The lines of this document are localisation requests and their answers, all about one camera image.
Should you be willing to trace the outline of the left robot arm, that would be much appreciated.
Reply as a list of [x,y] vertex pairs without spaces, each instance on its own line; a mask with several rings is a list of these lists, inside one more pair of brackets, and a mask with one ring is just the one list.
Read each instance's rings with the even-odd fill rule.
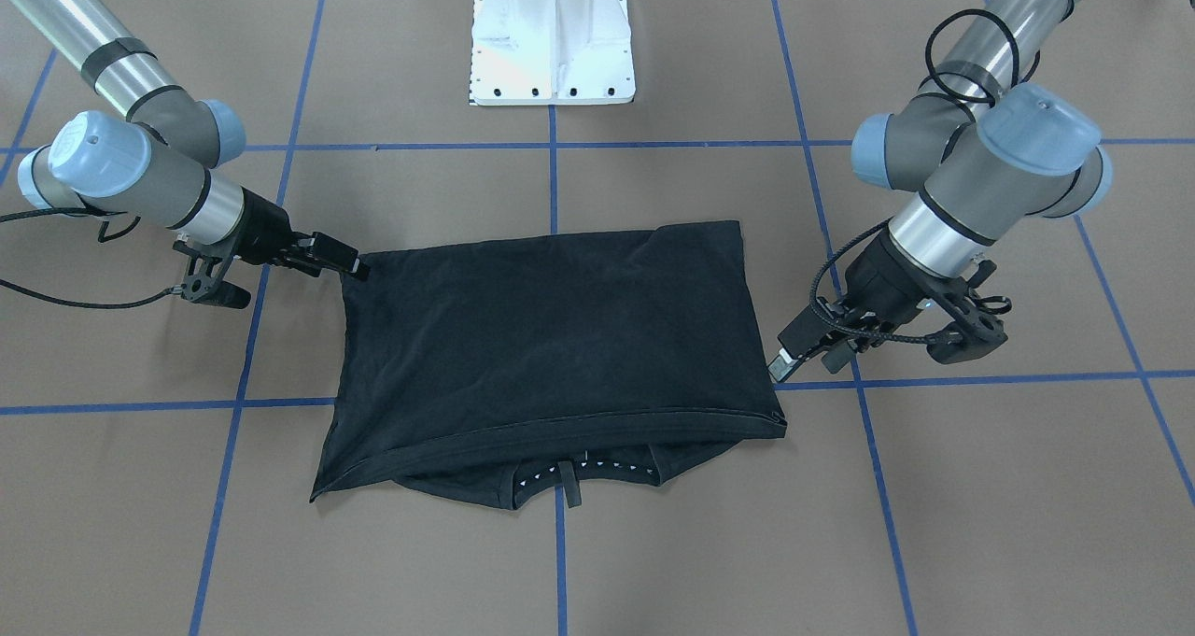
[[899,114],[864,120],[854,176],[909,201],[854,236],[839,300],[819,295],[782,330],[776,383],[820,357],[825,369],[885,343],[921,344],[939,363],[978,360],[1007,340],[1007,296],[983,296],[986,253],[1024,218],[1061,219],[1105,197],[1113,166],[1101,126],[1032,82],[1047,37],[1083,0],[989,0]]

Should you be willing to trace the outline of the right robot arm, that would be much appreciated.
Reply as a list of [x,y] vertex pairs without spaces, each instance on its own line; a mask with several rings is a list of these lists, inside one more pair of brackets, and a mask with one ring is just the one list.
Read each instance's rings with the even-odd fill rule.
[[102,1],[8,1],[111,105],[76,114],[22,160],[19,186],[31,204],[127,214],[174,232],[176,247],[192,259],[191,295],[212,289],[234,261],[367,277],[357,250],[294,231],[280,204],[220,173],[246,146],[238,114],[189,94]]

